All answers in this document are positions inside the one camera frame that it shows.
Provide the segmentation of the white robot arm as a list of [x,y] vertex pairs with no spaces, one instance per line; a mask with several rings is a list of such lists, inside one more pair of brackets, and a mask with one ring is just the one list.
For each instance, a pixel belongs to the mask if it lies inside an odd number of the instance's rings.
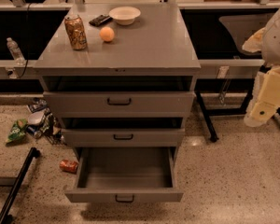
[[258,71],[244,117],[245,125],[265,124],[280,108],[280,8],[266,25],[242,45],[245,51],[260,51],[267,72]]

